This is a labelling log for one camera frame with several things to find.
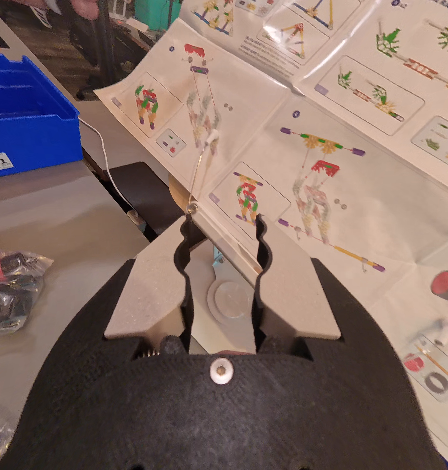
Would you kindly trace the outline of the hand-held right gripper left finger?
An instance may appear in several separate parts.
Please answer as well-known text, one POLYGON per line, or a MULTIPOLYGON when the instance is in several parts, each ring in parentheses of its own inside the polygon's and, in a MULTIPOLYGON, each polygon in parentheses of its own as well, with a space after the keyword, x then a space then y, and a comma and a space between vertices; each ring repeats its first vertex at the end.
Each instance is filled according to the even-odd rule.
POLYGON ((190 341, 193 299, 189 276, 190 215, 180 217, 135 258, 112 317, 108 339, 143 337, 190 341))

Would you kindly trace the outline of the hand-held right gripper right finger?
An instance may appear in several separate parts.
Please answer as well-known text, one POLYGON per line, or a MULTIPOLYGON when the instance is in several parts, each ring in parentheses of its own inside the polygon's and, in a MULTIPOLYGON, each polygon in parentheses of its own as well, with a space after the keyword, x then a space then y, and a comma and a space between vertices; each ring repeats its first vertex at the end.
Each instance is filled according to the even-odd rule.
POLYGON ((255 341, 341 338, 309 254, 262 214, 256 217, 256 239, 262 271, 253 299, 255 341))

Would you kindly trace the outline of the toy instruction sheet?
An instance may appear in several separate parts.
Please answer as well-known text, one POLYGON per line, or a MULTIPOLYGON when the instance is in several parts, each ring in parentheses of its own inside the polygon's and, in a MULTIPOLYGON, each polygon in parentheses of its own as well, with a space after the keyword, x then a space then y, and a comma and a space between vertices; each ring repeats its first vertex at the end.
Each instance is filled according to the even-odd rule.
POLYGON ((448 461, 448 1, 183 1, 95 94, 239 261, 261 213, 344 283, 448 461))

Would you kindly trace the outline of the clear bag of red wheels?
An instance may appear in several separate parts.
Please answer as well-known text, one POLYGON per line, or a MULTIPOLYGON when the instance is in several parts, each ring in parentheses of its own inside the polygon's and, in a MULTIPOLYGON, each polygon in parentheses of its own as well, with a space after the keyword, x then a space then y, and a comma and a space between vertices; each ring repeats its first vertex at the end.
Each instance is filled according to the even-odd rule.
POLYGON ((24 326, 53 262, 32 252, 0 249, 0 336, 24 326))

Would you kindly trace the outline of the blue plastic bin with tag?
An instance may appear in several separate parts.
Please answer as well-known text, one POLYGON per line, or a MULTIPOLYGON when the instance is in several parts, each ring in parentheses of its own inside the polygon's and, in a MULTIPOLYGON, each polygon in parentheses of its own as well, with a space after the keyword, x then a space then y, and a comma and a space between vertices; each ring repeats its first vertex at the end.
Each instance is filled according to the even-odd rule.
POLYGON ((0 54, 0 177, 82 159, 79 111, 27 56, 0 54))

